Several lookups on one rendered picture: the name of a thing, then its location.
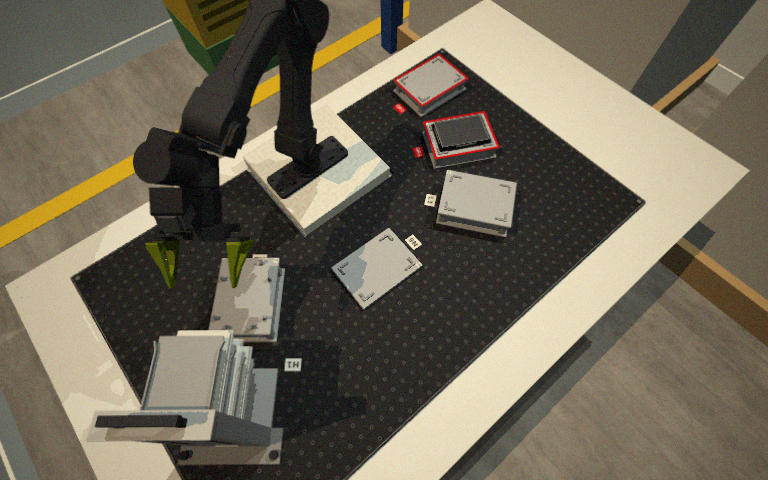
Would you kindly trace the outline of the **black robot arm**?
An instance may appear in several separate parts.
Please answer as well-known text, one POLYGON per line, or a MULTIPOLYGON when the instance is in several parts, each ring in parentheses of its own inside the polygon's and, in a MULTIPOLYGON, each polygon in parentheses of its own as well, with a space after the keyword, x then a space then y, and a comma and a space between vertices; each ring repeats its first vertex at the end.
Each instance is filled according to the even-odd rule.
POLYGON ((142 181, 180 186, 149 187, 159 230, 222 224, 221 191, 197 189, 220 189, 219 157, 207 151, 235 159, 242 149, 255 90, 276 49, 280 112, 274 146, 293 161, 268 176, 268 184, 286 199, 348 156, 334 136, 317 144, 313 128, 313 58, 328 24, 329 10, 320 0, 249 0, 223 57, 188 100, 179 132, 153 127, 134 153, 142 181))

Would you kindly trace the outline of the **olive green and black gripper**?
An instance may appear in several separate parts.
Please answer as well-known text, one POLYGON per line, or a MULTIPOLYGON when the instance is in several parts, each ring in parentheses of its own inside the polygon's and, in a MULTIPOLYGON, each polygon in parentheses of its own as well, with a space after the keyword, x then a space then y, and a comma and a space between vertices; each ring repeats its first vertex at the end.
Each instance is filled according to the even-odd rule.
POLYGON ((179 240, 193 240, 193 242, 227 241, 230 281, 232 288, 235 288, 238 285, 242 266, 253 245, 253 240, 249 240, 249 236, 230 237, 231 228, 234 232, 240 232, 240 223, 190 224, 187 230, 181 230, 181 232, 159 230, 159 234, 173 233, 174 236, 152 238, 152 242, 145 243, 145 247, 160 268, 168 288, 172 289, 175 288, 177 278, 179 240), (166 251, 169 268, 164 251, 166 251))

